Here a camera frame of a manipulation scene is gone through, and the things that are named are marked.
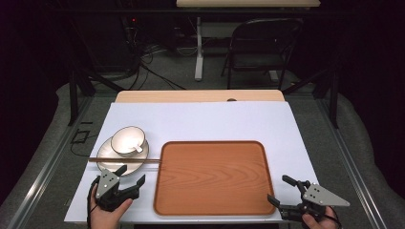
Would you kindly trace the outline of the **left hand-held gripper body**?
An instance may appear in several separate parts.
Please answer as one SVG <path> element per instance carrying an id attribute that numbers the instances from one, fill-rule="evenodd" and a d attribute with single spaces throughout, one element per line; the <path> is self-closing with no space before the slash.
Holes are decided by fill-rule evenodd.
<path id="1" fill-rule="evenodd" d="M 138 192 L 130 192 L 129 188 L 119 189 L 120 177 L 108 169 L 104 169 L 98 179 L 96 204 L 104 211 L 113 212 L 126 199 L 139 198 Z"/>

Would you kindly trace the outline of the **wooden tray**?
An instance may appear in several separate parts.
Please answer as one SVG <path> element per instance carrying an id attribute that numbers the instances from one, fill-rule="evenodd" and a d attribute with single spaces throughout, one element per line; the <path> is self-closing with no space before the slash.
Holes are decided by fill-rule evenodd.
<path id="1" fill-rule="evenodd" d="M 171 141 L 161 148 L 154 198 L 161 216 L 271 215 L 273 193 L 258 141 Z"/>

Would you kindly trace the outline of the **white cup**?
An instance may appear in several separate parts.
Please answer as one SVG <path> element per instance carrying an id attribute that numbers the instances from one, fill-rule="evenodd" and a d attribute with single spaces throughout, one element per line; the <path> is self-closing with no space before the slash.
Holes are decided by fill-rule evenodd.
<path id="1" fill-rule="evenodd" d="M 124 157 L 145 153 L 145 133 L 139 127 L 124 127 L 112 136 L 111 147 L 117 154 Z"/>

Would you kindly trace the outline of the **black folding chair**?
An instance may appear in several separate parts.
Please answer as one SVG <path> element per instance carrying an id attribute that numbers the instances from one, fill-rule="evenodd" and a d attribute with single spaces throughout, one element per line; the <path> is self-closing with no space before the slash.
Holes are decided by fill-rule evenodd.
<path id="1" fill-rule="evenodd" d="M 280 71 L 281 89 L 303 22 L 294 18 L 259 18 L 239 25 L 231 35 L 221 75 L 231 88 L 233 72 Z"/>

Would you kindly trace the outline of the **person's left hand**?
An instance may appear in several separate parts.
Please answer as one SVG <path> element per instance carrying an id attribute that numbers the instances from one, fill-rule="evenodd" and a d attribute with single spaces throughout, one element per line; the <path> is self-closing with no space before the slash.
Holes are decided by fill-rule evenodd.
<path id="1" fill-rule="evenodd" d="M 132 203 L 133 201 L 128 198 L 113 212 L 104 211 L 96 204 L 96 190 L 93 190 L 90 200 L 91 229 L 118 229 L 120 219 L 127 212 Z"/>

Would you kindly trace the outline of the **brown wooden chopstick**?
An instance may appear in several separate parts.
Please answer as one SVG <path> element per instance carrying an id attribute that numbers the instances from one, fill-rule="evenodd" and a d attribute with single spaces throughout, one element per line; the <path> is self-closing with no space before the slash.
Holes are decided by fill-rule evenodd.
<path id="1" fill-rule="evenodd" d="M 89 162 L 114 162 L 114 163 L 160 163 L 159 159 L 137 159 L 137 158 L 99 158 L 91 157 Z"/>
<path id="2" fill-rule="evenodd" d="M 116 157 L 89 157 L 88 161 L 90 162 L 127 162 L 127 163 L 135 163 L 135 162 L 160 162 L 159 159 L 153 158 L 116 158 Z"/>

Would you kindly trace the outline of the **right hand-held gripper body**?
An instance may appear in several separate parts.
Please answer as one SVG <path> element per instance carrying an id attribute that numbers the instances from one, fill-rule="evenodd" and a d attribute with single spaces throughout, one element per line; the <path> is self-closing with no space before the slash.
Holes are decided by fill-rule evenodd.
<path id="1" fill-rule="evenodd" d="M 298 180 L 297 186 L 300 192 L 301 203 L 293 205 L 280 205 L 279 212 L 282 219 L 301 221 L 304 214 L 309 214 L 315 219 L 323 219 L 326 214 L 327 206 L 343 206 L 349 207 L 351 204 L 322 187 L 319 184 L 309 181 Z"/>

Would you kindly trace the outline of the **black metal stand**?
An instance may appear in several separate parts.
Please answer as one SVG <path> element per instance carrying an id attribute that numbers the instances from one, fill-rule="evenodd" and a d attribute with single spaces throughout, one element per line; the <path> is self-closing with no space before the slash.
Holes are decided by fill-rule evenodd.
<path id="1" fill-rule="evenodd" d="M 314 75 L 294 83 L 282 90 L 283 94 L 292 94 L 299 89 L 307 86 L 310 82 L 317 81 L 312 95 L 315 99 L 324 98 L 327 93 L 329 95 L 329 120 L 335 129 L 338 129 L 337 124 L 337 102 L 338 102 L 338 86 L 339 77 L 336 70 L 324 69 Z"/>
<path id="2" fill-rule="evenodd" d="M 92 84 L 93 79 L 97 82 L 100 82 L 104 86 L 107 86 L 108 88 L 112 89 L 117 93 L 123 91 L 123 88 L 120 87 L 119 85 L 86 68 L 78 68 L 73 70 L 69 76 L 70 111 L 71 111 L 69 121 L 70 126 L 72 126 L 75 123 L 79 115 L 77 90 L 81 90 L 81 92 L 87 97 L 94 96 L 96 94 L 96 89 Z"/>

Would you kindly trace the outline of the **white-legged desk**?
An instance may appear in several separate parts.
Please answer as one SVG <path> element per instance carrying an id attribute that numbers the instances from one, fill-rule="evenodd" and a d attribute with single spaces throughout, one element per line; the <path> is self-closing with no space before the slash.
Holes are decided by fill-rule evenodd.
<path id="1" fill-rule="evenodd" d="M 176 0 L 183 10 L 308 10 L 318 8 L 321 0 Z M 203 39 L 226 38 L 239 25 L 240 19 L 196 19 L 197 58 L 195 80 L 203 79 Z"/>

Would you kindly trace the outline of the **person's right hand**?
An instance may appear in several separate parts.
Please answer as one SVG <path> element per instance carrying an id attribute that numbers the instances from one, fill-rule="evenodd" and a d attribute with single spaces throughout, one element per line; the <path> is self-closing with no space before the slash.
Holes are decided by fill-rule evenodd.
<path id="1" fill-rule="evenodd" d="M 304 214 L 302 220 L 309 229 L 339 229 L 339 225 L 332 220 L 336 218 L 333 209 L 328 206 L 325 214 L 326 217 L 320 221 L 316 221 L 315 218 L 309 214 Z"/>

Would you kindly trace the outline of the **metal floor rail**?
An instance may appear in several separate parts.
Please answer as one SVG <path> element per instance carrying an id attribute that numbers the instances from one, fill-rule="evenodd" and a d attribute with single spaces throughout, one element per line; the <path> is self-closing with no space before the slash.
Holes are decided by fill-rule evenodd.
<path id="1" fill-rule="evenodd" d="M 323 100 L 317 100 L 316 104 L 319 107 L 320 113 L 327 121 L 329 129 L 334 137 L 335 142 L 339 148 L 339 156 L 341 157 L 343 166 L 349 176 L 353 189 L 356 192 L 357 198 L 361 203 L 363 211 L 365 212 L 372 229 L 387 229 L 387 225 L 375 204 L 370 190 L 367 187 L 363 177 L 361 176 L 351 152 L 338 128 L 336 128 L 329 118 L 328 105 Z"/>
<path id="2" fill-rule="evenodd" d="M 2 229 L 24 229 L 38 201 L 43 196 L 54 171 L 59 165 L 63 150 L 73 137 L 81 118 L 88 111 L 93 99 L 83 97 L 78 105 L 78 115 L 70 122 L 70 100 L 60 98 L 53 121 L 23 175 L 0 207 Z"/>

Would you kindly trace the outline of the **white saucer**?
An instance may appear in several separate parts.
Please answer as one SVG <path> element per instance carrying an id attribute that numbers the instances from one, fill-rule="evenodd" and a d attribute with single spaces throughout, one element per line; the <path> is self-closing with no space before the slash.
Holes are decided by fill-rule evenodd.
<path id="1" fill-rule="evenodd" d="M 108 138 L 99 148 L 97 152 L 97 157 L 111 157 L 111 158 L 121 158 L 121 155 L 116 153 L 112 146 L 111 146 L 111 138 Z M 134 154 L 131 155 L 130 158 L 136 158 L 136 159 L 146 159 L 149 154 L 149 144 L 146 144 L 145 148 L 143 151 L 139 154 Z M 111 172 L 116 171 L 118 168 L 120 168 L 123 165 L 122 162 L 98 162 L 97 167 L 100 171 L 104 169 L 108 169 Z M 142 162 L 136 162 L 136 163 L 129 163 L 127 165 L 127 171 L 124 173 L 125 176 L 130 175 L 134 173 L 140 166 L 142 165 Z"/>

